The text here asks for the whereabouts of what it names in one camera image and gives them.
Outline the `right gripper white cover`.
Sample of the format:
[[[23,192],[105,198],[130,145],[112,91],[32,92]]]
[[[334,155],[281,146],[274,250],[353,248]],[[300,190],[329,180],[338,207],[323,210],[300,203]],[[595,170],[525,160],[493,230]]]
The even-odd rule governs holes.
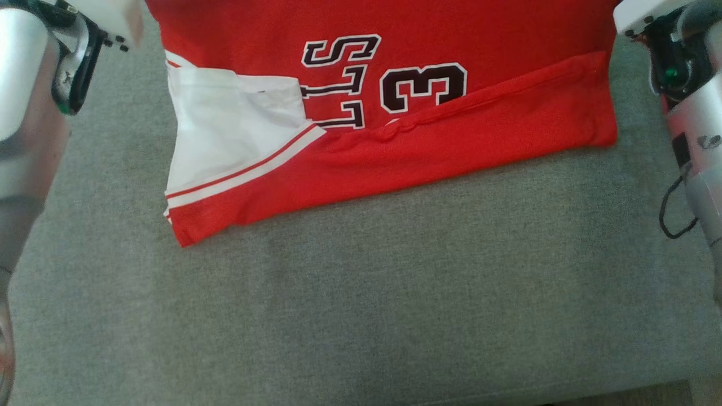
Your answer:
[[[613,19],[619,36],[646,39],[684,39],[695,34],[691,14],[693,1],[621,1]]]

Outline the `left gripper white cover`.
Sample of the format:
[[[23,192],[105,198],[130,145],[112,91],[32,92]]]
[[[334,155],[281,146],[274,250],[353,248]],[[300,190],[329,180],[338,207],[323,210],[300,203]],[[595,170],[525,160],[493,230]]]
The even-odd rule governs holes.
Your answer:
[[[124,46],[137,48],[142,43],[144,24],[143,1],[57,1],[58,7],[79,12],[85,21],[95,23],[114,41],[124,39]]]

